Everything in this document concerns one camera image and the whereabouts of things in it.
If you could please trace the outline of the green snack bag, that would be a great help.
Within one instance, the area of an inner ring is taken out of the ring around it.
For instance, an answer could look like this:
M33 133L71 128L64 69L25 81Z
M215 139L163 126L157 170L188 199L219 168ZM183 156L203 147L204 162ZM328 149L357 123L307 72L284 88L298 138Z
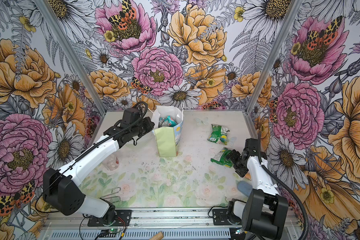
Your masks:
M223 148L220 152L218 152L214 157L211 158L211 162L216 163L220 166L231 168L233 166L233 163L227 158L227 155L229 155L230 153L231 150Z

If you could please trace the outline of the green Fox's candy bag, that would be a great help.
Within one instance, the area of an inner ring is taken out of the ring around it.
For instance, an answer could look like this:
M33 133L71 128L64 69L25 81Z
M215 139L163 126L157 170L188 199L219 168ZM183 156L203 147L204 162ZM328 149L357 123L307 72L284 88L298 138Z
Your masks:
M212 124L212 133L210 134L208 141L216 144L228 144L228 133L230 130L221 125Z

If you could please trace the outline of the white green paper bag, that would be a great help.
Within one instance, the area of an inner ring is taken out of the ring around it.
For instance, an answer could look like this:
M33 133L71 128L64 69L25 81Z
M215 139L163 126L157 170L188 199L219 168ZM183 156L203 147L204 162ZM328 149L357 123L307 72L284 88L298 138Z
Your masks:
M177 125L159 128L159 117L171 116ZM183 129L184 111L173 106L157 106L153 112L152 122L155 124L154 135L161 158L176 157L178 144Z

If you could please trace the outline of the teal Fox's candy bag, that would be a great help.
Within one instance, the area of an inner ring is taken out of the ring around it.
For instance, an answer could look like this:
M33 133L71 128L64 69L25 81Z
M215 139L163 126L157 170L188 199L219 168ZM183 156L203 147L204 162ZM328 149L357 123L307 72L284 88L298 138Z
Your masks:
M177 125L177 122L171 117L159 117L159 128L161 127L174 127Z

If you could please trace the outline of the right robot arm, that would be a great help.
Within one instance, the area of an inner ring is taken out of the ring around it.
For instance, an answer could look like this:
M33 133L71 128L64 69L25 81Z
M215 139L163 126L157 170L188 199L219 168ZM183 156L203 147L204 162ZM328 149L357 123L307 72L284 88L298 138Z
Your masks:
M251 175L252 186L246 202L232 199L227 216L232 224L241 224L244 231L271 240L282 238L289 203L282 197L277 185L267 173L267 157L261 151L260 141L246 139L242 153L232 151L227 158L240 177Z

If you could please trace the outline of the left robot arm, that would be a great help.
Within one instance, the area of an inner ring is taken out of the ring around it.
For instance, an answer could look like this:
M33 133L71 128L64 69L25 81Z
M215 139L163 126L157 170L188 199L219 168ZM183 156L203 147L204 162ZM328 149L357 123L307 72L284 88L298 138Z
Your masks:
M115 206L105 199L85 195L79 186L108 156L130 141L136 144L153 130L155 124L147 117L147 111L144 102L124 110L122 119L90 148L58 170L47 170L43 176L43 200L65 216L80 213L112 224L117 218Z

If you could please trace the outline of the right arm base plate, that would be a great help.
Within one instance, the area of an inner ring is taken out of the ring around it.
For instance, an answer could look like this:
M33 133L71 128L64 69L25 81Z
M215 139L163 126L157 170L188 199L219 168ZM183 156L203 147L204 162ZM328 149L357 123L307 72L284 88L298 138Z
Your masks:
M241 219L227 209L212 209L212 219L214 226L238 226L241 225Z

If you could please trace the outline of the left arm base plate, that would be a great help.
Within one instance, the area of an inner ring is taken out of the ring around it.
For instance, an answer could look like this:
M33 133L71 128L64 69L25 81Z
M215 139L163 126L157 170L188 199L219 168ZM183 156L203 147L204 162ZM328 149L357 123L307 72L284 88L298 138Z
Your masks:
M88 227L128 227L132 210L114 210L102 218L90 217Z

